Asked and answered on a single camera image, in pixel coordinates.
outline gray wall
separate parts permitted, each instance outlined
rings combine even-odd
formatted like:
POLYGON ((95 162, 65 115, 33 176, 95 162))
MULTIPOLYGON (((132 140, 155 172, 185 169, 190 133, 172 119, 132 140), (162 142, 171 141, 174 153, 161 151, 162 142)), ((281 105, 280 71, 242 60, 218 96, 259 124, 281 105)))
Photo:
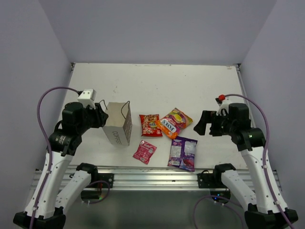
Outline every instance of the gray wall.
POLYGON ((40 0, 72 62, 241 63, 275 0, 40 0))
MULTIPOLYGON (((70 63, 37 0, 2 0, 0 31, 0 228, 10 229, 45 158, 37 102, 48 88, 68 84, 70 63)), ((53 93, 43 103, 49 134, 63 97, 53 93)))
MULTIPOLYGON (((305 227, 304 86, 305 1, 278 0, 242 63, 248 96, 266 112, 271 129, 269 154, 283 195, 305 227)), ((256 124, 264 126, 255 110, 256 124)))

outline paper bag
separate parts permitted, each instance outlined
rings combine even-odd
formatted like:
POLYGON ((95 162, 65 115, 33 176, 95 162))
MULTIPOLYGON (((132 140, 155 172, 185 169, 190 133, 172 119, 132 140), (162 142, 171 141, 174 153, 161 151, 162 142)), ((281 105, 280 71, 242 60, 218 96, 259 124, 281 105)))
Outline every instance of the paper bag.
POLYGON ((126 103, 108 103, 105 111, 109 117, 103 130, 113 145, 129 146, 132 132, 130 101, 126 103))

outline pink candy bag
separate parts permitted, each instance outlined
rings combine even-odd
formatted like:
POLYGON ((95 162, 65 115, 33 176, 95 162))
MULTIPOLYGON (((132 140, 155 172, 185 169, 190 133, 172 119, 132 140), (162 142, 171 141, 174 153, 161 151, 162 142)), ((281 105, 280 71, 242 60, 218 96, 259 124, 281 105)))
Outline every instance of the pink candy bag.
POLYGON ((154 154, 157 147, 149 144, 148 142, 141 141, 137 152, 133 155, 135 159, 142 161, 145 164, 148 164, 149 158, 154 154))

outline chip bag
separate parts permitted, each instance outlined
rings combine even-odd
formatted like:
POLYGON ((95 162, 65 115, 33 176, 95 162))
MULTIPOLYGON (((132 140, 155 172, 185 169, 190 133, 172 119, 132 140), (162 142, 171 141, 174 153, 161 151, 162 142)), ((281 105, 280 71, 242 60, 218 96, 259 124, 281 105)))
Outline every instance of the chip bag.
POLYGON ((162 132, 157 126, 157 121, 159 120, 158 114, 140 114, 139 116, 142 124, 142 136, 162 137, 162 132))
POLYGON ((195 152, 197 140, 186 137, 176 137, 172 140, 168 166, 174 166, 186 171, 195 171, 195 152))
POLYGON ((134 153, 133 157, 142 161, 145 164, 148 164, 149 159, 154 154, 156 149, 157 149, 157 147, 142 140, 140 142, 137 152, 134 153))
POLYGON ((180 131, 190 125, 193 120, 177 108, 157 121, 158 127, 170 138, 175 139, 180 131))

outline white table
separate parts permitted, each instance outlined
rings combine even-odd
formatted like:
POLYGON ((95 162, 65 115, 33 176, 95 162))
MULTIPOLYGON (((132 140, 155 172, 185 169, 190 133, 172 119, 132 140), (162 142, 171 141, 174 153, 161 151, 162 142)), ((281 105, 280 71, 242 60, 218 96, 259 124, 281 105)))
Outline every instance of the white table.
MULTIPOLYGON (((130 146, 111 145, 101 128, 87 131, 72 165, 86 162, 97 166, 167 167, 171 140, 165 135, 163 138, 141 137, 139 114, 160 114, 162 118, 177 107, 194 120, 180 136, 198 140, 196 168, 232 163, 237 169, 246 169, 230 137, 199 136, 193 130, 202 110, 218 109, 215 101, 218 95, 242 93, 234 66, 77 63, 69 87, 95 89, 95 102, 130 100, 133 123, 130 146), (141 139, 157 147, 148 165, 132 157, 141 139)), ((75 93, 67 92, 64 104, 76 100, 75 93)), ((232 100, 243 102, 236 97, 232 100)))

